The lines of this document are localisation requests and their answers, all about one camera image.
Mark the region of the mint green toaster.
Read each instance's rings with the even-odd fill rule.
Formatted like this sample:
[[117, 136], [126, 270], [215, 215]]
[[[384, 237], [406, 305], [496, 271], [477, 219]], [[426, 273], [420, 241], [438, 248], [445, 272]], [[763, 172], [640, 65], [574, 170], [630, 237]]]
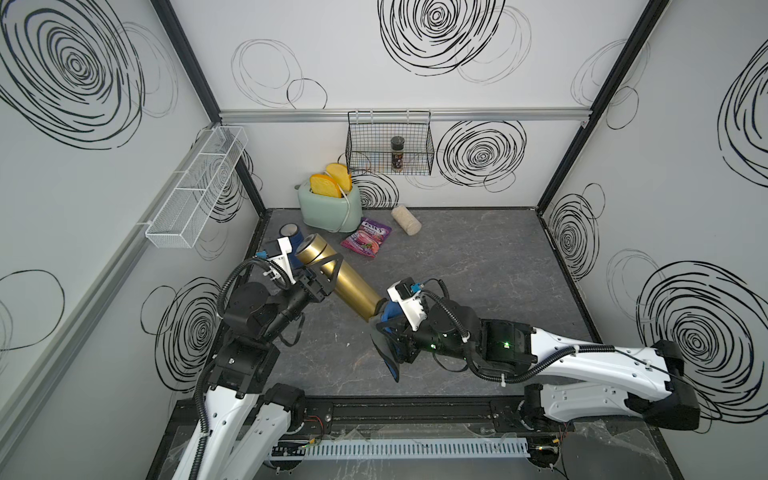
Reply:
[[313, 193], [309, 181], [305, 181], [299, 186], [297, 194], [303, 222], [307, 226], [332, 233], [351, 233], [362, 221], [361, 195], [356, 185], [341, 198], [333, 198]]

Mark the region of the front yellow toast slice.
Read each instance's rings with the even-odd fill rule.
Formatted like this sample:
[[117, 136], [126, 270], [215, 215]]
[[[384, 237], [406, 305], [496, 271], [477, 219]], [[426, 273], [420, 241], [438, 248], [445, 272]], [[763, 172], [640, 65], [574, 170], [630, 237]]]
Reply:
[[342, 189], [338, 182], [327, 174], [314, 174], [309, 178], [310, 190], [315, 195], [329, 198], [342, 198]]

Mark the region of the rear yellow toast slice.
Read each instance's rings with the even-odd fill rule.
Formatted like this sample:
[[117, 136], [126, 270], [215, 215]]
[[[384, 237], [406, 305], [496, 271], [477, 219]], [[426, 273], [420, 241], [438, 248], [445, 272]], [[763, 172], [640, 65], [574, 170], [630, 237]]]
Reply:
[[330, 163], [326, 166], [325, 171], [327, 175], [339, 185], [339, 188], [344, 193], [349, 193], [351, 191], [353, 182], [345, 164]]

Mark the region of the yellow toast slice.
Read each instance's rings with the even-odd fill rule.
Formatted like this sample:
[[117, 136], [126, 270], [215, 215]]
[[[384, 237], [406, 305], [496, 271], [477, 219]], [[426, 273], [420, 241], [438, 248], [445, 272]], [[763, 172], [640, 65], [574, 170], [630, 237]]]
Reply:
[[353, 182], [345, 164], [330, 163], [326, 166], [325, 171], [327, 175], [339, 185], [339, 188], [344, 193], [349, 193], [351, 191]]
[[309, 178], [310, 190], [315, 195], [329, 198], [342, 198], [342, 189], [338, 182], [327, 174], [314, 174]]

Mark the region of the blue thermos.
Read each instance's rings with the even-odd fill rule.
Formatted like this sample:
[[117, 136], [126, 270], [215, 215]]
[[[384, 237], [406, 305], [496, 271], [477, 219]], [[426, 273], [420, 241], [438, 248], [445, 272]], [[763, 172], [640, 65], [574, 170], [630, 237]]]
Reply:
[[286, 237], [291, 245], [291, 253], [288, 255], [293, 270], [299, 269], [303, 263], [296, 257], [297, 248], [304, 241], [304, 235], [296, 223], [286, 223], [279, 230], [279, 237]]

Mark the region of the dark spice bottle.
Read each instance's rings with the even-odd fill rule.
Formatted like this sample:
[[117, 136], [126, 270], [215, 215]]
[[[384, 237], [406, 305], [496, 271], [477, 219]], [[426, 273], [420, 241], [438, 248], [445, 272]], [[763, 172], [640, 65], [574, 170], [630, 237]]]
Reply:
[[393, 136], [390, 140], [391, 168], [400, 171], [404, 166], [405, 140], [402, 136]]

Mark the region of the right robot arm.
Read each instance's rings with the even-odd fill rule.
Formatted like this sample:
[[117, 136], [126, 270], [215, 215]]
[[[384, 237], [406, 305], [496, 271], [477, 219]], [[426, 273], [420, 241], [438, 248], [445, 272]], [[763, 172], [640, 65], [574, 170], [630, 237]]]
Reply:
[[406, 278], [380, 300], [372, 336], [394, 379], [422, 352], [463, 361], [464, 370], [501, 387], [524, 385], [519, 415], [530, 429], [590, 417], [640, 418], [657, 428], [700, 425], [697, 393], [672, 341], [646, 347], [590, 343], [532, 325], [481, 318]]

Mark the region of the purple candy bag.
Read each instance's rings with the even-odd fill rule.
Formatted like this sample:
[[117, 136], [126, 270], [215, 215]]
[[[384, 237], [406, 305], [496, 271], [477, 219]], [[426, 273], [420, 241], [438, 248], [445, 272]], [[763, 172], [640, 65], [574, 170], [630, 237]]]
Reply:
[[341, 242], [341, 246], [359, 255], [375, 258], [391, 232], [389, 226], [363, 217], [358, 228]]

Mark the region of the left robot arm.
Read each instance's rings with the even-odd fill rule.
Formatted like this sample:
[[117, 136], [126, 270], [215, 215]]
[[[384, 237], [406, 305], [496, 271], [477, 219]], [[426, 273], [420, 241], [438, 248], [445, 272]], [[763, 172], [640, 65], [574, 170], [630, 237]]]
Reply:
[[333, 254], [292, 281], [275, 261], [253, 256], [228, 275], [216, 315], [231, 337], [198, 377], [197, 427], [175, 478], [252, 479], [279, 440], [301, 429], [304, 391], [265, 386], [280, 355], [274, 341], [309, 304], [334, 292], [343, 263]]

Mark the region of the white mesh wall shelf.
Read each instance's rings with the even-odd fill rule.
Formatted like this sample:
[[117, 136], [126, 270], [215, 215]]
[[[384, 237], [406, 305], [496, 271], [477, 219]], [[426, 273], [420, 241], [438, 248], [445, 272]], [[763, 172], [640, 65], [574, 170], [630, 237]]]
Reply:
[[241, 126], [216, 125], [202, 131], [191, 160], [145, 232], [155, 247], [195, 246], [247, 144]]

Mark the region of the clear jar of oats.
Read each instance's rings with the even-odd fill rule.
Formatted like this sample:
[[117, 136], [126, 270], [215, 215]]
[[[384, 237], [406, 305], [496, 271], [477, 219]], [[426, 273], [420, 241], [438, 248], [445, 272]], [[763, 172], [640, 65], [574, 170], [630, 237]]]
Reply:
[[422, 229], [422, 223], [404, 205], [398, 205], [391, 210], [395, 222], [409, 235], [414, 236]]

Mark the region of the blue and grey cloth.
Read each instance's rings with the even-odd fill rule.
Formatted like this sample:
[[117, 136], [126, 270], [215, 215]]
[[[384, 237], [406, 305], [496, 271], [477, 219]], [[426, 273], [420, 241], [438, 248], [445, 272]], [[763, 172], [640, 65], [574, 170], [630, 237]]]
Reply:
[[392, 315], [401, 313], [400, 307], [391, 301], [383, 301], [377, 313], [371, 318], [370, 338], [379, 357], [396, 383], [400, 381], [400, 362], [396, 347], [396, 337], [389, 331], [389, 320]]

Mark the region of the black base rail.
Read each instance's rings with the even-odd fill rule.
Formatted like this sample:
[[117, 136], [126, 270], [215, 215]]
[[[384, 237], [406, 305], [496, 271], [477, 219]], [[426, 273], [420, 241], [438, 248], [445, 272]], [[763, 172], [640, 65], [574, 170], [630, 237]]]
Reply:
[[469, 424], [495, 433], [544, 435], [573, 428], [563, 422], [522, 416], [519, 395], [480, 397], [353, 397], [309, 396], [303, 404], [303, 423], [293, 425], [294, 436], [338, 434], [358, 425]]

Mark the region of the gold thermos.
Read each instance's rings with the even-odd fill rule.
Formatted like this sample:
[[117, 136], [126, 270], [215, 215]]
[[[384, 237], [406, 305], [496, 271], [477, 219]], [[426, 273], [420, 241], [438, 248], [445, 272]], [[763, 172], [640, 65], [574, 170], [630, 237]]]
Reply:
[[[297, 248], [296, 257], [305, 267], [310, 267], [313, 261], [335, 253], [339, 252], [321, 235], [310, 234]], [[334, 293], [365, 321], [369, 321], [377, 313], [378, 306], [386, 301], [345, 259], [334, 282]]]

